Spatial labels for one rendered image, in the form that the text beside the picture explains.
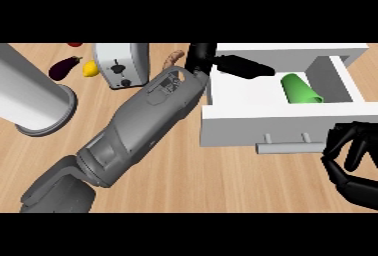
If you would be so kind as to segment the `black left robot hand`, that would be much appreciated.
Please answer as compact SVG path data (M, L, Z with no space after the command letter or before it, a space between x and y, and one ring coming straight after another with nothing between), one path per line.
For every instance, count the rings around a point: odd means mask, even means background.
M210 74L213 66L223 73L244 79L254 79L260 76L274 76L277 71L272 67L257 63L237 55L216 55L216 43L192 43L189 45L185 69L194 73L203 71Z

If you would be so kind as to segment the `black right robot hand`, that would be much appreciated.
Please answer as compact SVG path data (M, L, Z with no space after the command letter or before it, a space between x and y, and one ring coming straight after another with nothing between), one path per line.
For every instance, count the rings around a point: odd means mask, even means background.
M378 123L337 123L321 158L330 180L350 203L378 210L378 181L347 174L358 169L365 154L378 168Z

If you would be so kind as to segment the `white drawer box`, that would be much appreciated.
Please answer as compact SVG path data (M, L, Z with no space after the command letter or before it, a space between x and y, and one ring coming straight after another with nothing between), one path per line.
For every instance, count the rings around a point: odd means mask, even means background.
M249 80L213 68L213 104L364 101L347 67L367 50L367 43L220 43L218 55L256 61L275 75Z

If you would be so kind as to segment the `green cup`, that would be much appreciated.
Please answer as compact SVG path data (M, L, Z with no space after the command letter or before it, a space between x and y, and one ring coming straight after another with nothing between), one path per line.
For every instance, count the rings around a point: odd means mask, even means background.
M287 100L291 104L324 102L324 97L316 93L297 74L287 74L281 79L281 84Z

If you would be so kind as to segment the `white drawer front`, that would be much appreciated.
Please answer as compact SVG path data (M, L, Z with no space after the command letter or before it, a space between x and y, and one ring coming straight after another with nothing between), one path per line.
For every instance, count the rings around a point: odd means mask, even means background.
M259 154L318 153L337 123L378 123L378 103L203 107L201 146L254 146Z

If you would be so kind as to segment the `brown ginger root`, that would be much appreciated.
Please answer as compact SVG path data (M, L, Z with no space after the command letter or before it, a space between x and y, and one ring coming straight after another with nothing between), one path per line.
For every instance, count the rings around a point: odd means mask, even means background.
M163 68L167 69L169 67L172 67L184 56L185 52L182 50L175 51L164 61Z

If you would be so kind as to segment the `silver toaster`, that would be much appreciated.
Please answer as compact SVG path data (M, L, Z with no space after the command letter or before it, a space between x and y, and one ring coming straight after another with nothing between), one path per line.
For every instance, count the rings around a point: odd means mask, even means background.
M150 82L148 43L95 43L93 57L113 90L142 87Z

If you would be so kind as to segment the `yellow lemon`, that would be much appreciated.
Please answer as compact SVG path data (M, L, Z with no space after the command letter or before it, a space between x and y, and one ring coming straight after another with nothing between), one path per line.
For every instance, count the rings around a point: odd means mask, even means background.
M83 76L93 77L99 74L99 68L96 62L91 60L83 66Z

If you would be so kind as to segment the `purple eggplant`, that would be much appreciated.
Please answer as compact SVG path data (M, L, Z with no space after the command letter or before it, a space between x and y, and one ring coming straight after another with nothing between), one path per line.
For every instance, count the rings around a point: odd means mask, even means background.
M60 61L49 69L49 77L55 81L61 81L70 74L73 68L79 65L82 58L73 56Z

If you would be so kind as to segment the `white paper towel roll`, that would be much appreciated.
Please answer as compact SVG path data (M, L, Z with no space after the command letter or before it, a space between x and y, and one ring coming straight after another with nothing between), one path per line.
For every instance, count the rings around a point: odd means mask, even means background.
M0 118L18 131L42 137L71 120L79 100L73 89L57 84L8 43L0 43Z

